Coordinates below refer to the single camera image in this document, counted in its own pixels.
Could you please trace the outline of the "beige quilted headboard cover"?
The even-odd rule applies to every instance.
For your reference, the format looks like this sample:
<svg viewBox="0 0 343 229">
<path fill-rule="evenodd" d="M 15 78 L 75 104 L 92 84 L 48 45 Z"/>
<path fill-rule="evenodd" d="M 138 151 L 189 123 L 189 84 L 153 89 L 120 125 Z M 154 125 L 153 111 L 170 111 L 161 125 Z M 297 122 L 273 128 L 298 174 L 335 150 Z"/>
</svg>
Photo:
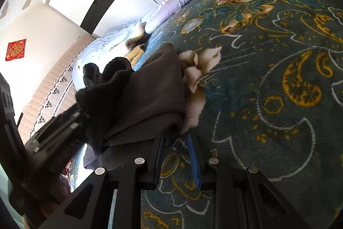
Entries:
<svg viewBox="0 0 343 229">
<path fill-rule="evenodd" d="M 82 35 L 60 57 L 47 73 L 23 110 L 19 134 L 26 143 L 47 121 L 63 113 L 76 103 L 76 89 L 72 71 L 80 52 L 92 41 L 91 35 Z"/>
</svg>

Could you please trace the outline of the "teal floral bed blanket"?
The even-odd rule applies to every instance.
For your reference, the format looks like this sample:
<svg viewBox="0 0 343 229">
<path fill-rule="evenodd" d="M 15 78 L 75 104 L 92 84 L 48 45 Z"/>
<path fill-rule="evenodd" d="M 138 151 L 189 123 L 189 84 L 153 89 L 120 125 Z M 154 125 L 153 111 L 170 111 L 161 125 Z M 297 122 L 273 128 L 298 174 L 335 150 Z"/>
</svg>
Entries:
<svg viewBox="0 0 343 229">
<path fill-rule="evenodd" d="M 342 210 L 342 0 L 192 0 L 136 68 L 168 43 L 189 64 L 185 132 L 329 228 Z"/>
</svg>

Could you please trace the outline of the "dark grey sweatpants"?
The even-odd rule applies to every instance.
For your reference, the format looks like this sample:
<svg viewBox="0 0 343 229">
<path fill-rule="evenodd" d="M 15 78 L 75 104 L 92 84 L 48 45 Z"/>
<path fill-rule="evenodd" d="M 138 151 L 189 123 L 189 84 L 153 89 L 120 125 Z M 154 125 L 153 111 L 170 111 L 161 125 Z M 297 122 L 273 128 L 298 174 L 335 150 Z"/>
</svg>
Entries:
<svg viewBox="0 0 343 229">
<path fill-rule="evenodd" d="M 85 88 L 77 104 L 88 114 L 84 167 L 118 168 L 149 158 L 155 138 L 172 140 L 185 120 L 181 63 L 172 44 L 160 47 L 137 71 L 126 58 L 114 58 L 100 71 L 83 67 Z"/>
</svg>

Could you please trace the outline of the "beige fluffy sweater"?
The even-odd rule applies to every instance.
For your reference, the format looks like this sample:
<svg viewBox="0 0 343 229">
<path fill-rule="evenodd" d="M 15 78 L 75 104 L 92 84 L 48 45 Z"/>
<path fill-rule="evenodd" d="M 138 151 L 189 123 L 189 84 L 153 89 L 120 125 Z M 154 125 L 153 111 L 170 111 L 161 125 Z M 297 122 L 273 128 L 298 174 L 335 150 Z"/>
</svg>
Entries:
<svg viewBox="0 0 343 229">
<path fill-rule="evenodd" d="M 124 57 L 129 60 L 132 67 L 137 64 L 139 59 L 144 54 L 144 37 L 146 35 L 145 25 L 145 22 L 139 22 L 132 26 L 130 32 L 128 33 L 128 37 L 125 40 L 125 46 L 129 52 Z"/>
</svg>

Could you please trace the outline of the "red fu wall decoration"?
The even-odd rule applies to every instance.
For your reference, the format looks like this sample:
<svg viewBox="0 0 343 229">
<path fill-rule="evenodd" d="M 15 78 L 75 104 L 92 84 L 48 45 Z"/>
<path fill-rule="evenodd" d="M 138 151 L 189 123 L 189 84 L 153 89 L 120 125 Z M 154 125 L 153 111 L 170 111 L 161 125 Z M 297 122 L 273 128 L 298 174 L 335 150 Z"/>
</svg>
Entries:
<svg viewBox="0 0 343 229">
<path fill-rule="evenodd" d="M 5 61 L 21 59 L 24 57 L 26 39 L 10 42 L 7 47 Z"/>
</svg>

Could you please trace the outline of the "light blue floral duvet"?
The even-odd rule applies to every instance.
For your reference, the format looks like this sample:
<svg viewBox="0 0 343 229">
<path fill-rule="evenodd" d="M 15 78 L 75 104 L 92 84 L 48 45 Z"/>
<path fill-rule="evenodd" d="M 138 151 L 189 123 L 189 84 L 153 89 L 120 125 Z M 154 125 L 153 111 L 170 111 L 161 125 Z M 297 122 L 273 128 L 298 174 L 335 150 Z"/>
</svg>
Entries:
<svg viewBox="0 0 343 229">
<path fill-rule="evenodd" d="M 85 87 L 83 67 L 87 63 L 95 63 L 102 70 L 106 63 L 117 56 L 125 56 L 133 48 L 134 43 L 126 46 L 129 40 L 140 42 L 151 35 L 169 17 L 178 12 L 191 0 L 162 0 L 147 13 L 134 16 L 133 13 L 142 8 L 139 0 L 134 0 L 123 11 L 116 9 L 111 16 L 131 16 L 129 21 L 122 21 L 111 26 L 100 37 L 88 44 L 73 61 L 72 80 L 75 89 Z"/>
</svg>

